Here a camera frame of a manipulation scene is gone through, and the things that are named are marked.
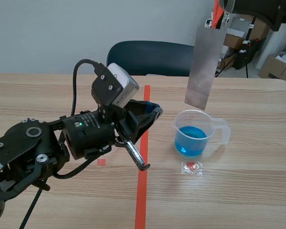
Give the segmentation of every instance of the plastic measuring cup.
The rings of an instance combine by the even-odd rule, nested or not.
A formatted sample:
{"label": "plastic measuring cup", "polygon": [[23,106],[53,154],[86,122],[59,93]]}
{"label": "plastic measuring cup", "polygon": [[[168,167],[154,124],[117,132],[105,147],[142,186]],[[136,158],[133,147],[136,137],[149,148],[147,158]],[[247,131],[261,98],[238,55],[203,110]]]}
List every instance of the plastic measuring cup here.
{"label": "plastic measuring cup", "polygon": [[228,144],[231,130],[226,120],[212,118],[208,114],[197,111],[182,111],[174,121],[177,129],[175,146],[185,156],[197,156],[201,154],[210,138],[217,129],[222,130],[222,144]]}

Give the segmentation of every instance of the chair backrest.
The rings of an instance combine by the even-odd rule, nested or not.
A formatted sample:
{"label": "chair backrest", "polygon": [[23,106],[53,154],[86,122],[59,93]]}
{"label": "chair backrest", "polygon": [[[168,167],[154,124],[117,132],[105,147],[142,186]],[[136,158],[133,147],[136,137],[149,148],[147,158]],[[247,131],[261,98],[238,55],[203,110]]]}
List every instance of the chair backrest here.
{"label": "chair backrest", "polygon": [[194,47],[153,41],[127,41],[114,45],[107,66],[116,63],[130,75],[189,76]]}

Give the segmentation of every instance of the red tape line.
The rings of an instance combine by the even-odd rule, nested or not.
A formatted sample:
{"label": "red tape line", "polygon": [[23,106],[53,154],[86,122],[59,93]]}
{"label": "red tape line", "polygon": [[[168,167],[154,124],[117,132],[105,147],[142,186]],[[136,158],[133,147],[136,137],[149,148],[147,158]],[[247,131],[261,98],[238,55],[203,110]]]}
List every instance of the red tape line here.
{"label": "red tape line", "polygon": [[[151,86],[144,87],[144,100],[150,101]],[[142,135],[140,143],[140,154],[147,164],[148,155],[148,130]],[[135,209],[134,229],[145,229],[146,224],[146,193],[147,193],[147,170],[139,171],[138,188],[137,188],[137,204]]]}

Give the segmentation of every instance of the wooden table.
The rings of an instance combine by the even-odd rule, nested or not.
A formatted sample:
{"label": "wooden table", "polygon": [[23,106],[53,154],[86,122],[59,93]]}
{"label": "wooden table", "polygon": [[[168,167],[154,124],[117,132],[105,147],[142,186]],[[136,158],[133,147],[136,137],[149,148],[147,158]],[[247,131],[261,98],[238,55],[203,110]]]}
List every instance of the wooden table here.
{"label": "wooden table", "polygon": [[[78,106],[93,110],[93,76],[78,77]],[[174,117],[183,110],[187,78],[135,77],[143,99],[164,110],[149,131],[147,229],[286,229],[286,82],[215,78],[206,111],[231,127],[226,148],[216,136],[199,161],[204,177],[181,174],[174,149]],[[0,136],[23,117],[52,121],[70,113],[71,75],[0,74]],[[27,224],[29,229],[133,229],[138,169],[123,149],[92,163],[69,180],[49,179]],[[61,173],[82,163],[72,160]],[[19,227],[37,189],[6,203],[0,229]]]}

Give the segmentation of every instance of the cup handle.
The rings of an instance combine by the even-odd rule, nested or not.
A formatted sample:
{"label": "cup handle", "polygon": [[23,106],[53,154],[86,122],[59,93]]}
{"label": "cup handle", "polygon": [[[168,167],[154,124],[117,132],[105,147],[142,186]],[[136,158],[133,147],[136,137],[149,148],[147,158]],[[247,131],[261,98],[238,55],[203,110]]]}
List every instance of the cup handle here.
{"label": "cup handle", "polygon": [[222,118],[212,118],[212,127],[216,130],[222,130],[221,141],[224,145],[227,145],[231,134],[231,129],[227,126],[227,121]]}

